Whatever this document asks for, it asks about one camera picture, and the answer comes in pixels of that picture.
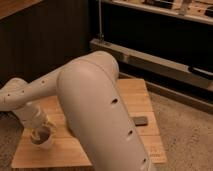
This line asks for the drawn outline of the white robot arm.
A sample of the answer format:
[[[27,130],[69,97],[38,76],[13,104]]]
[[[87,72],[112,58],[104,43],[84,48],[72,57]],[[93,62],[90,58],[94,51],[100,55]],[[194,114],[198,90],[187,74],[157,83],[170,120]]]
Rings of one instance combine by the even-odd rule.
[[[96,51],[30,83],[9,80],[0,88],[0,111],[55,95],[95,171],[157,171],[120,96],[118,76],[115,58]]]

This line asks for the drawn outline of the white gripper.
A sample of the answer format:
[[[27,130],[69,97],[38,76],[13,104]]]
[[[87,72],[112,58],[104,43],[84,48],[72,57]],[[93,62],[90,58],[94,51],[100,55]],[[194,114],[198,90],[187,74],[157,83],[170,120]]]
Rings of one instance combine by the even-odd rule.
[[[15,109],[14,114],[25,128],[32,129],[31,138],[35,141],[39,140],[39,135],[36,129],[43,124],[45,124],[51,131],[57,130],[55,123],[48,120],[47,114],[43,109],[32,102],[28,102],[21,108]]]

